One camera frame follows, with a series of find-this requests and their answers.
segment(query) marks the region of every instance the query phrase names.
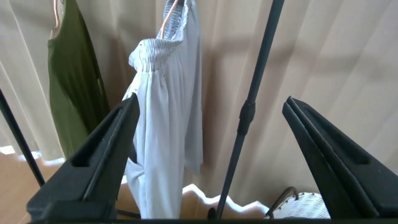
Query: black pole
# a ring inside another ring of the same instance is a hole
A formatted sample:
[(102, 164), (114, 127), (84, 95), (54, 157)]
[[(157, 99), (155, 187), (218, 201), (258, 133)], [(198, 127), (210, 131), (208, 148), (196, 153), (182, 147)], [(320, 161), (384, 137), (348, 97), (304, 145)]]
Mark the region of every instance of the black pole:
[(8, 126), (10, 127), (12, 134), (14, 135), (22, 153), (24, 154), (27, 163), (29, 164), (30, 169), (32, 170), (33, 174), (36, 177), (37, 182), (40, 186), (44, 185), (44, 179), (42, 173), (40, 172), (39, 167), (36, 164), (35, 159), (30, 152), (29, 146), (26, 143), (24, 135), (22, 134), (21, 130), (19, 129), (18, 123), (15, 120), (14, 115), (12, 115), (11, 109), (8, 106), (7, 100), (4, 97), (2, 91), (0, 90), (0, 109), (7, 121)]
[(264, 36), (262, 38), (260, 52), (257, 58), (256, 68), (254, 69), (254, 75), (251, 81), (248, 98), (244, 102), (241, 109), (241, 114), (239, 115), (238, 134), (236, 135), (235, 144), (232, 150), (231, 159), (229, 160), (229, 166), (225, 177), (223, 191), (221, 192), (220, 201), (218, 202), (217, 206), (217, 219), (220, 219), (223, 214), (226, 197), (228, 195), (229, 188), (231, 187), (235, 168), (238, 164), (239, 155), (242, 150), (244, 138), (249, 131), (250, 123), (254, 118), (254, 113), (256, 112), (257, 93), (260, 88), (262, 75), (266, 67), (268, 55), (271, 50), (272, 41), (274, 40), (276, 27), (278, 25), (283, 5), (284, 0), (273, 0), (271, 9), (269, 11), (267, 26), (264, 32)]

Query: hanging garment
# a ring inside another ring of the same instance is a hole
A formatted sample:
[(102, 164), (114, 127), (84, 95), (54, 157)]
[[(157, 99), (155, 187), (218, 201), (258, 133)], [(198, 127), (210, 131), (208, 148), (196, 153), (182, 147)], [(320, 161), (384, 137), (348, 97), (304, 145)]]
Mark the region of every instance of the hanging garment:
[(65, 1), (58, 35), (48, 42), (50, 108), (66, 158), (109, 113), (94, 48), (75, 0)]
[[(164, 17), (174, 0), (166, 3)], [(179, 0), (164, 39), (142, 40), (129, 63), (137, 70), (124, 99), (138, 97), (140, 117), (127, 160), (127, 183), (142, 218), (178, 218), (184, 165), (203, 162), (200, 26), (194, 0)]]

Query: green shirt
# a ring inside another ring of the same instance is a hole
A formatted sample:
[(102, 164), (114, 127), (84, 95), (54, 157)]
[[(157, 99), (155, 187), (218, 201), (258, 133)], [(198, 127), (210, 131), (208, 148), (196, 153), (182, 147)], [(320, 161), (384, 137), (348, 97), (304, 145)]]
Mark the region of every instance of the green shirt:
[(58, 36), (49, 40), (50, 107), (66, 158), (109, 113), (90, 35), (75, 0), (66, 0)]

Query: brown floor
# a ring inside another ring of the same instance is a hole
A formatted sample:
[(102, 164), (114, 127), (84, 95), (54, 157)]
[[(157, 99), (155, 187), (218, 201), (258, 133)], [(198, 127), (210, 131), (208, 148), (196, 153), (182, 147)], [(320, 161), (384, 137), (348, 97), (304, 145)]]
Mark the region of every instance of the brown floor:
[[(36, 160), (45, 180), (58, 169), (59, 166), (45, 166), (41, 159)], [(0, 153), (0, 223), (27, 223), (30, 215), (26, 212), (27, 201), (39, 189), (29, 166), (24, 161), (19, 161), (15, 154), (4, 155)], [(119, 191), (119, 200), (116, 208), (129, 212), (138, 213), (136, 203), (126, 184), (122, 185)], [(207, 211), (214, 205), (206, 205), (195, 192), (187, 192), (183, 196), (182, 211), (180, 218), (203, 218)], [(262, 218), (264, 214), (259, 209), (246, 210), (238, 213), (226, 206), (223, 218)]]

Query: curtain fold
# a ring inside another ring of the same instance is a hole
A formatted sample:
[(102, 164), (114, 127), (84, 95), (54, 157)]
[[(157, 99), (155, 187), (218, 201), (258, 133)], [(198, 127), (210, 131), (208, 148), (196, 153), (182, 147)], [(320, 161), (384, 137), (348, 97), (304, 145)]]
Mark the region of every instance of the curtain fold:
[[(0, 0), (0, 87), (33, 150), (62, 156), (49, 110), (47, 41), (51, 0)], [(78, 1), (108, 101), (116, 105), (135, 71), (128, 55), (155, 37), (164, 0)], [(202, 175), (185, 174), (219, 195), (271, 0), (197, 0), (202, 28)], [(317, 191), (282, 116), (289, 95), (310, 104), (398, 173), (398, 2), (286, 0), (230, 196), (270, 205), (290, 185)], [(0, 146), (13, 143), (0, 119)]]

